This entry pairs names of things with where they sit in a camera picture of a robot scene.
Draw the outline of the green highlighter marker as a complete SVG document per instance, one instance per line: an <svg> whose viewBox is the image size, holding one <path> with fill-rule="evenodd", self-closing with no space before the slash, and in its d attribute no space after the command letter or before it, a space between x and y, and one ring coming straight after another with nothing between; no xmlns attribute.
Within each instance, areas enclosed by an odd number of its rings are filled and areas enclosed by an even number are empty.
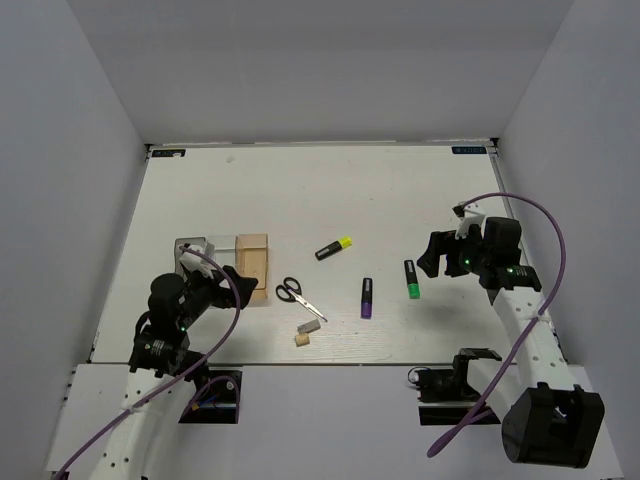
<svg viewBox="0 0 640 480"><path fill-rule="evenodd" d="M406 278L409 298L419 299L420 287L419 287L419 282L416 274L415 264L412 260L404 261L404 271L405 271L405 278Z"/></svg>

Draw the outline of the purple highlighter marker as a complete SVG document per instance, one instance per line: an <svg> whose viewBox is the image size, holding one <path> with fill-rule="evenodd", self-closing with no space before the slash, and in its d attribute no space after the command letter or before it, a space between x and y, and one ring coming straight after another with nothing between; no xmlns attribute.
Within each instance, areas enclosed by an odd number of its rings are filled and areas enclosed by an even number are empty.
<svg viewBox="0 0 640 480"><path fill-rule="evenodd" d="M361 288L360 317L370 319L373 307L373 281L369 277L364 277Z"/></svg>

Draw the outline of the yellow tan eraser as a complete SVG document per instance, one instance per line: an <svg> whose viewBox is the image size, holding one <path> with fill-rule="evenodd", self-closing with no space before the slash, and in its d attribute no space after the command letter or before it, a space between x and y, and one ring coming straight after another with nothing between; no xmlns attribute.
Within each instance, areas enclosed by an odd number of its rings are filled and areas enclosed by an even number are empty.
<svg viewBox="0 0 640 480"><path fill-rule="evenodd" d="M294 340L297 347L305 346L310 343L310 337L307 333L296 335Z"/></svg>

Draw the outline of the grey white eraser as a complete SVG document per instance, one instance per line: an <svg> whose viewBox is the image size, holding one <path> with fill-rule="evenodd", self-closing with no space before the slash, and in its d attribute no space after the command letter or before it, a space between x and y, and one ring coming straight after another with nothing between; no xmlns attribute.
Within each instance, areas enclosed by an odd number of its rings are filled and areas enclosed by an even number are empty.
<svg viewBox="0 0 640 480"><path fill-rule="evenodd" d="M311 320L297 327L297 332L299 334L309 334L314 331L317 331L321 328L321 323L317 320Z"/></svg>

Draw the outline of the yellow highlighter marker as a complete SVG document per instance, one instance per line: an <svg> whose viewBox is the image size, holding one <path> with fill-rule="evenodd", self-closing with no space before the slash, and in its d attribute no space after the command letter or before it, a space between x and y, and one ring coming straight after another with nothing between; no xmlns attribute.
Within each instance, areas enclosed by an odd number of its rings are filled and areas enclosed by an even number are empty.
<svg viewBox="0 0 640 480"><path fill-rule="evenodd" d="M352 239L345 236L316 251L314 256L318 261L322 261L346 248L349 248L351 245Z"/></svg>

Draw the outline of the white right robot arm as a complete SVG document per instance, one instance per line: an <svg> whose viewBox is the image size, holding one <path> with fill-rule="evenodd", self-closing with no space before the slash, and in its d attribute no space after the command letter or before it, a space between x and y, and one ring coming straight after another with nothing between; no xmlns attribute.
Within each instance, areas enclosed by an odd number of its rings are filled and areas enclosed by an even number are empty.
<svg viewBox="0 0 640 480"><path fill-rule="evenodd" d="M602 425L604 403L573 376L539 311L541 283L535 269L520 262L521 233L516 220L480 218L461 233L433 232L417 260L430 278L476 275L511 344L505 357L478 350L453 371L451 384L459 396L480 396L427 455L434 457L463 428L494 414L511 462L583 469Z"/></svg>

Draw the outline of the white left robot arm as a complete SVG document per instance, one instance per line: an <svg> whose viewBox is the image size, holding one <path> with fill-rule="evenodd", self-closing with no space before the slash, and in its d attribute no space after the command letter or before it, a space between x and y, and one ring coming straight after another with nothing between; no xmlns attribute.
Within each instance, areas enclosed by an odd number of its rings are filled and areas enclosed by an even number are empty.
<svg viewBox="0 0 640 480"><path fill-rule="evenodd" d="M186 399L202 398L215 381L209 356L190 350L188 328L211 307L240 312L258 283L217 264L207 273L195 269L186 276L156 277L148 308L135 327L119 414L82 445L55 478L67 478L71 465L101 437L107 443L91 478L159 478L171 430L187 408Z"/></svg>

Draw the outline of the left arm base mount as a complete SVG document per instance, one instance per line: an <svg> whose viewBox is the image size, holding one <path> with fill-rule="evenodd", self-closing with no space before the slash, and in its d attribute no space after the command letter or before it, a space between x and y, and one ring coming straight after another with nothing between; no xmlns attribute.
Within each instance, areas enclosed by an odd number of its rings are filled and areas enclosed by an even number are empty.
<svg viewBox="0 0 640 480"><path fill-rule="evenodd" d="M239 421L243 371L209 368L189 400L179 422L198 425L236 425Z"/></svg>

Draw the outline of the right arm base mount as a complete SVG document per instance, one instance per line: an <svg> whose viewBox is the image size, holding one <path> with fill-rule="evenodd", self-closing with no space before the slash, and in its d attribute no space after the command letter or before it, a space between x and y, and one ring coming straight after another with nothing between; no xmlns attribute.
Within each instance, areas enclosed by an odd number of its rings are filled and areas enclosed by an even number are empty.
<svg viewBox="0 0 640 480"><path fill-rule="evenodd" d="M502 358L487 348L462 348L447 368L413 367L407 381L418 392L421 426L455 426L479 399L480 393L467 382L469 363L473 360Z"/></svg>

